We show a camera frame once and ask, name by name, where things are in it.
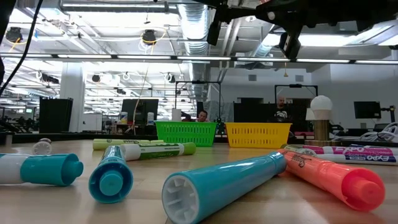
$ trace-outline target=white column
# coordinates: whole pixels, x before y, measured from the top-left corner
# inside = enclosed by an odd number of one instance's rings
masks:
[[[69,131],[82,132],[83,112],[85,109],[86,74],[83,64],[65,62],[62,68],[60,98],[73,99]]]

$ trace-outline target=green basket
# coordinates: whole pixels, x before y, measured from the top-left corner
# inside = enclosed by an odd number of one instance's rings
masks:
[[[217,123],[155,121],[159,140],[166,143],[194,142],[198,147],[211,147]]]

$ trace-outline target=orange marker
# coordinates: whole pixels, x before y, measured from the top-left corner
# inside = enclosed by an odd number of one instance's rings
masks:
[[[365,168],[351,167],[279,149],[286,170],[332,193],[351,208],[368,212],[380,206],[386,190],[381,178]]]

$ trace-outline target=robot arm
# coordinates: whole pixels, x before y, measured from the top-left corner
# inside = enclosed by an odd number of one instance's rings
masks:
[[[395,19],[398,12],[396,0],[270,0],[255,9],[229,7],[227,0],[195,0],[216,9],[207,42],[216,45],[222,22],[244,16],[256,16],[285,29],[279,48],[289,59],[295,59],[300,50],[299,36],[303,26],[314,28],[317,24],[337,25],[338,22],[356,21],[358,31],[378,22]]]

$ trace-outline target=wooden table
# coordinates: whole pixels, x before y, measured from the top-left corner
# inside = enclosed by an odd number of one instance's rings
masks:
[[[33,144],[15,144],[13,150],[27,153]],[[53,142],[53,152],[75,153],[85,165],[84,173],[69,187],[34,184],[0,186],[1,224],[164,224],[171,223],[162,207],[164,180],[173,172],[267,154],[267,149],[230,149],[227,144],[199,148],[194,156],[128,162],[134,186],[127,198],[111,205],[94,201],[88,178],[102,152],[93,152],[92,142]],[[292,175],[274,177],[234,203],[204,220],[204,223],[398,223],[398,167],[367,166],[386,184],[386,200],[371,213],[356,212],[334,196]]]

